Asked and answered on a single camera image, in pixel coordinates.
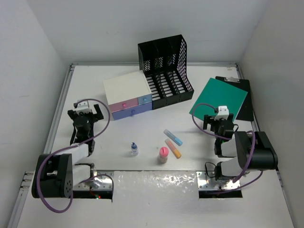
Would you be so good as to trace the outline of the pink drawer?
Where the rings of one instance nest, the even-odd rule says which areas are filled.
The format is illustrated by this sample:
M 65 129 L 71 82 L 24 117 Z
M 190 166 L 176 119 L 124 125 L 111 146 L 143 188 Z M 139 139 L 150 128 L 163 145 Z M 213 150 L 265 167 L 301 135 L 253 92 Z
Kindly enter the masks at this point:
M 125 100 L 125 101 L 119 101 L 116 103 L 108 103 L 108 104 L 109 104 L 109 108 L 112 113 L 122 111 L 122 110 L 132 108 L 132 107 L 139 105 L 138 98 L 133 98 L 133 99 Z

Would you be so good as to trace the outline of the purple wide drawer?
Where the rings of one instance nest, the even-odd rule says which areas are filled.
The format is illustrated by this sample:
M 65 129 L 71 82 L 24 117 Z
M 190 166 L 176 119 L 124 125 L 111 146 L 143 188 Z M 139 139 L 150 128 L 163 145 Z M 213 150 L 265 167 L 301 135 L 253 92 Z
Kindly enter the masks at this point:
M 132 108 L 127 108 L 125 110 L 113 112 L 112 116 L 114 120 L 120 120 L 123 118 L 131 117 L 137 114 L 141 114 L 152 110 L 152 102 L 141 104 Z

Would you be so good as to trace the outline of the white drawer cabinet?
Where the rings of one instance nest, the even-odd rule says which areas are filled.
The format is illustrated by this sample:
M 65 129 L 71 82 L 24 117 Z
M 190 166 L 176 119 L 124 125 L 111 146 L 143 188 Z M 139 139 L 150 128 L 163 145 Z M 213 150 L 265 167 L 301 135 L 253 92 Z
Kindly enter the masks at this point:
M 116 103 L 152 94 L 142 70 L 103 80 L 108 103 Z

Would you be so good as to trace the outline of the blue highlighter pen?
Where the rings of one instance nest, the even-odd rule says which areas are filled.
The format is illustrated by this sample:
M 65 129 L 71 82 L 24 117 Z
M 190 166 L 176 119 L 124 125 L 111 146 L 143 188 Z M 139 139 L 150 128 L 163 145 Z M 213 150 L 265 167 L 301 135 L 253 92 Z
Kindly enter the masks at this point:
M 172 141 L 174 141 L 178 146 L 182 145 L 182 141 L 176 137 L 173 133 L 171 133 L 169 130 L 165 129 L 163 133 L 168 136 Z

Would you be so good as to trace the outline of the orange highlighter pen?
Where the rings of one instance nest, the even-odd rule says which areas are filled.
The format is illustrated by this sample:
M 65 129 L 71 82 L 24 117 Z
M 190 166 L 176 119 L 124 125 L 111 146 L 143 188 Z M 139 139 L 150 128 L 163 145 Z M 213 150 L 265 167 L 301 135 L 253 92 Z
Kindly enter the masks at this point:
M 165 143 L 169 147 L 169 149 L 173 152 L 175 157 L 179 159 L 181 157 L 181 153 L 178 151 L 178 149 L 174 146 L 174 144 L 170 141 L 170 139 L 166 139 Z

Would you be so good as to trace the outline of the small blue cap bottle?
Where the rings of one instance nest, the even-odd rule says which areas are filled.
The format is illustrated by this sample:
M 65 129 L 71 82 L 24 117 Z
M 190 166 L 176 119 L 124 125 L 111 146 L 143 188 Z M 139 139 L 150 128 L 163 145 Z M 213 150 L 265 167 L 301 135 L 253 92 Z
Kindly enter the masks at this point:
M 133 156 L 136 156 L 139 153 L 138 147 L 137 147 L 136 143 L 134 143 L 134 142 L 131 144 L 131 151 L 132 151 Z

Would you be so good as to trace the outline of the light blue small drawer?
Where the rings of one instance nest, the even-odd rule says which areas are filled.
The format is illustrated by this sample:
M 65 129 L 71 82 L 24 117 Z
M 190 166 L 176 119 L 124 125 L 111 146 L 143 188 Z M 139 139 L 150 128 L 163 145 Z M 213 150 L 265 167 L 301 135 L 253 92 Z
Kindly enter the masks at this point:
M 152 94 L 143 95 L 143 96 L 138 97 L 139 105 L 143 105 L 143 104 L 150 103 L 150 102 L 152 102 Z

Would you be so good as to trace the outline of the pink lid jar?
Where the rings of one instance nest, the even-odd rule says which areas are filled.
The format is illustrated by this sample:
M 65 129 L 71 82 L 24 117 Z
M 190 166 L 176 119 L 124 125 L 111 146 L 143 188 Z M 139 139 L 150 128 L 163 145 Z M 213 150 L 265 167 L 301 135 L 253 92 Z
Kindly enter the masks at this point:
M 166 163 L 168 160 L 168 155 L 169 155 L 169 149 L 167 147 L 161 147 L 158 155 L 159 163 Z

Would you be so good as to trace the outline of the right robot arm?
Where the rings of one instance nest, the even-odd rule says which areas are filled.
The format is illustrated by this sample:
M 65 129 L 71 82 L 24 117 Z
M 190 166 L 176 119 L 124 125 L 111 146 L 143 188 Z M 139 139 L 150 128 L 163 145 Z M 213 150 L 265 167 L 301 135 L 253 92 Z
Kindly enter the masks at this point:
M 227 161 L 214 165 L 211 177 L 216 181 L 238 181 L 251 171 L 276 170 L 278 156 L 265 132 L 238 131 L 232 122 L 232 114 L 226 119 L 204 116 L 203 130 L 210 125 L 216 136 L 215 155 Z

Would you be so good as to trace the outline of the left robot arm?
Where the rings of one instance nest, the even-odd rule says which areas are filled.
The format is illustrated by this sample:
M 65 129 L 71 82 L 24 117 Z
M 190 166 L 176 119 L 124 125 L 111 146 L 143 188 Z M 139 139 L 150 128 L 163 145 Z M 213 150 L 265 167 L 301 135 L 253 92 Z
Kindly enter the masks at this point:
M 104 119 L 98 104 L 94 114 L 87 101 L 74 105 L 67 112 L 73 121 L 70 145 L 75 146 L 52 156 L 42 168 L 40 189 L 45 198 L 68 198 L 72 187 L 90 177 L 90 165 L 80 164 L 80 160 L 92 155 L 95 141 L 85 140 L 94 137 L 94 124 Z

